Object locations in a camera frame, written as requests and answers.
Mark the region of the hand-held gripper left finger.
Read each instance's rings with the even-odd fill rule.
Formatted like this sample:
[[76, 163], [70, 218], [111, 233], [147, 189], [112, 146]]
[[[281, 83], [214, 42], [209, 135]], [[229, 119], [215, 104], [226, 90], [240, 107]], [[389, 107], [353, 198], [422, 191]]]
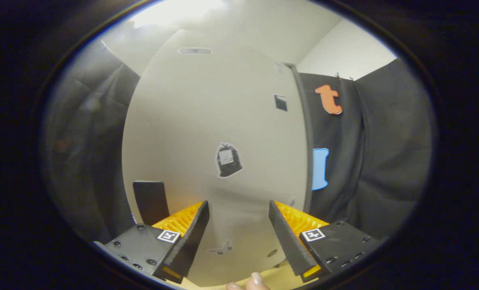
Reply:
[[209, 217], [209, 204], [203, 201], [155, 225], [136, 224], [110, 242], [94, 242], [94, 246], [127, 271], [180, 284], [193, 265]]

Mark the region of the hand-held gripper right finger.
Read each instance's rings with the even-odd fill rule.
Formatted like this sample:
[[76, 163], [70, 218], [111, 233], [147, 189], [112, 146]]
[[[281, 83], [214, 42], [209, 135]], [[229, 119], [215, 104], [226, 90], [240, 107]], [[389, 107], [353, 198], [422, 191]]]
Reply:
[[347, 222], [324, 222], [274, 200], [268, 217], [287, 262], [303, 282], [348, 269], [382, 243]]

